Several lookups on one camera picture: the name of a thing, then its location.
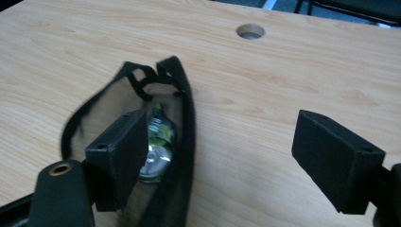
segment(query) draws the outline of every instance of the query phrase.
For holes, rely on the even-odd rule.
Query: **black chair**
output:
[[[298,0],[294,13],[299,13],[304,0]],[[401,0],[309,0],[307,15],[312,8],[330,9],[388,26],[401,26]]]

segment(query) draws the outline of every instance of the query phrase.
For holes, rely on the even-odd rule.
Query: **table surface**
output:
[[[255,23],[258,40],[236,29]],[[338,214],[291,156],[298,112],[401,163],[401,30],[208,1],[26,0],[0,13],[0,205],[32,193],[63,125],[123,61],[178,56],[194,91],[188,226],[370,226]],[[113,226],[120,214],[96,214]]]

